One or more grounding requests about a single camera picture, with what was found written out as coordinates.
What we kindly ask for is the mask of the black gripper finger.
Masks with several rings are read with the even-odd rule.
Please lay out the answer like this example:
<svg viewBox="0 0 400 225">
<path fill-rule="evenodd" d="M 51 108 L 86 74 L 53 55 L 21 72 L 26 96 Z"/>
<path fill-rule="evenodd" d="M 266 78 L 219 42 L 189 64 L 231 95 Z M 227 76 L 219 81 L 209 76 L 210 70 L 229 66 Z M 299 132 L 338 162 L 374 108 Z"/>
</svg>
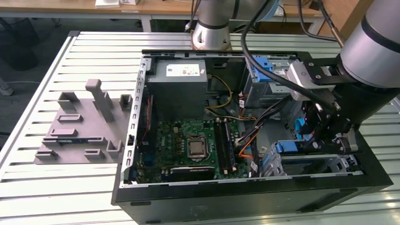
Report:
<svg viewBox="0 0 400 225">
<path fill-rule="evenodd" d="M 310 135 L 306 145 L 318 144 L 321 134 L 331 121 L 331 114 L 322 108 L 319 104 L 303 104 L 305 125 L 303 134 Z"/>
<path fill-rule="evenodd" d="M 350 142 L 345 137 L 337 137 L 334 140 L 318 139 L 317 137 L 313 137 L 305 143 L 305 149 L 329 154 L 349 154 Z"/>
</svg>

